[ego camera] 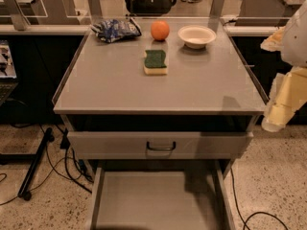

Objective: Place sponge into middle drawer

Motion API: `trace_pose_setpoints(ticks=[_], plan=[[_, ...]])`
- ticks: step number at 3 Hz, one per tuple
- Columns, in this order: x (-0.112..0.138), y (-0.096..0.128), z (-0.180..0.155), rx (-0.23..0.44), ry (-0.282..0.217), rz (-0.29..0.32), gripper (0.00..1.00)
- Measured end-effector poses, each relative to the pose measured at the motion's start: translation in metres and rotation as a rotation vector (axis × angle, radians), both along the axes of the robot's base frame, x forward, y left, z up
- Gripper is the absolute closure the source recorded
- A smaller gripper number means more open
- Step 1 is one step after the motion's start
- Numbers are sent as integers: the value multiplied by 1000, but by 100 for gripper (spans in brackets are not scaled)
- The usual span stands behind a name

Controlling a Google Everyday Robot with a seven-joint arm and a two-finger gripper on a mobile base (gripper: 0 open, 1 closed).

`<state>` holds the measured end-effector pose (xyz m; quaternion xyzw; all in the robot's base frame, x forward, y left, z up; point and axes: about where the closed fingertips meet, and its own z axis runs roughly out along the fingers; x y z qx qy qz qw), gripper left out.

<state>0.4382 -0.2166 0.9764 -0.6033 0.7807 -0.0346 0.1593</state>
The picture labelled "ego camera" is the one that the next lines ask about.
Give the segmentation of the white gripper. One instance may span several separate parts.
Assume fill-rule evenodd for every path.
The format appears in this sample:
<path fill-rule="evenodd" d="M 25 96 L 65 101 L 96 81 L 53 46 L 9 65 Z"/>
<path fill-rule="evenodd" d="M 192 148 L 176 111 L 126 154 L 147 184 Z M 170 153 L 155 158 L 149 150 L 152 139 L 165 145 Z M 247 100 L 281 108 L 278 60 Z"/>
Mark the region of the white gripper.
<path fill-rule="evenodd" d="M 307 103 L 307 1 L 289 19 L 266 38 L 260 48 L 269 52 L 280 51 L 283 61 L 293 67 L 287 74 L 278 73 L 272 82 L 262 128 L 278 132 Z"/>

